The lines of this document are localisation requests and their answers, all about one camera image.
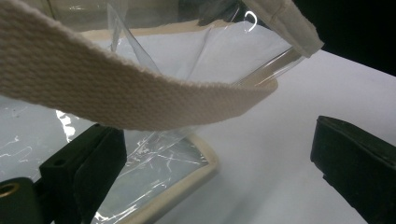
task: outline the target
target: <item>clear plastic pouch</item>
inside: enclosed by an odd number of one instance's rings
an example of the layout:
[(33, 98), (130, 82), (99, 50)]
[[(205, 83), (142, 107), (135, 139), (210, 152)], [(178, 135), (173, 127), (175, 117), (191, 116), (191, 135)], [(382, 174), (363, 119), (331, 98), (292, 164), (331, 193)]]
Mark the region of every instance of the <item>clear plastic pouch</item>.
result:
[[(303, 58), (243, 1), (25, 2), (100, 47), (169, 77), (265, 86)], [(91, 125), (59, 110), (8, 98), (1, 98), (0, 114), (0, 180), (21, 175), (37, 180), (39, 164)], [(207, 158), (194, 149), (195, 144), (183, 140), (196, 128), (126, 132), (127, 164), (113, 186), (116, 193), (110, 191), (92, 222), (121, 221), (207, 166)], [(134, 180), (138, 186), (131, 184)]]

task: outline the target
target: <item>dark background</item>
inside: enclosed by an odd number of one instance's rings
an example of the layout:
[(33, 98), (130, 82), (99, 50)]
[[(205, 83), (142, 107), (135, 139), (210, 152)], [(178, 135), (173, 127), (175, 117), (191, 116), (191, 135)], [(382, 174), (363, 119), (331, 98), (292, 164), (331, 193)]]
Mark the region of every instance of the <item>dark background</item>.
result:
[(389, 0), (294, 0), (323, 49), (396, 76), (396, 9)]

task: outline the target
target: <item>clear plastic bag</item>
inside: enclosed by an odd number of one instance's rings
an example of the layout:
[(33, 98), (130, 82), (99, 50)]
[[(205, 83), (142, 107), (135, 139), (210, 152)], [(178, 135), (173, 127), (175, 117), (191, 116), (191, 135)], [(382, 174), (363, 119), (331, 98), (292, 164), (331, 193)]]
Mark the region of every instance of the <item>clear plastic bag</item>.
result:
[[(39, 5), (47, 15), (102, 48), (174, 78), (262, 86), (303, 58), (258, 18), (254, 8), (241, 1), (27, 2)], [(216, 74), (227, 77), (219, 79)], [(13, 131), (2, 130), (1, 180), (19, 175), (37, 180), (38, 165), (91, 125), (61, 111), (7, 98), (2, 101), (1, 126), (9, 124)], [(52, 121), (32, 118), (39, 114), (47, 114)], [(26, 124), (42, 132), (23, 129)], [(116, 193), (110, 191), (93, 222), (118, 222), (187, 174), (206, 166), (206, 158), (182, 140), (196, 128), (126, 132), (128, 161), (113, 186)], [(170, 162), (179, 166), (171, 169)], [(129, 189), (125, 183), (134, 180), (146, 185), (138, 186), (139, 191), (125, 192)]]

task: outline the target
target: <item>transparent vinyl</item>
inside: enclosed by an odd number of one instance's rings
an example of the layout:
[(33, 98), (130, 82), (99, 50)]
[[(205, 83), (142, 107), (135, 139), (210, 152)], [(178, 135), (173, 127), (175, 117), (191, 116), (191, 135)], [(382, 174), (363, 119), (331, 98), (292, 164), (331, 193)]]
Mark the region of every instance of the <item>transparent vinyl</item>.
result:
[[(265, 87), (303, 58), (243, 1), (24, 1), (104, 49), (188, 81)], [(0, 116), (1, 181), (16, 176), (37, 180), (38, 166), (91, 125), (62, 111), (3, 97)], [(206, 157), (185, 139), (197, 128), (125, 132), (128, 161), (92, 223), (122, 221), (207, 166)]]

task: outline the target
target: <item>metal grommet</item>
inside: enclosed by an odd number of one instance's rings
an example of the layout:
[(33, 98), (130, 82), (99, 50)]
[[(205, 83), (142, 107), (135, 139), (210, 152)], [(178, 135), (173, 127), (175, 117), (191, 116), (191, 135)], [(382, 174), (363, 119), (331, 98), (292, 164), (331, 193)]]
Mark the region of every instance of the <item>metal grommet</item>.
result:
[(7, 197), (8, 195), (14, 193), (20, 188), (20, 184), (18, 183), (8, 183), (3, 186), (0, 186), (0, 198)]

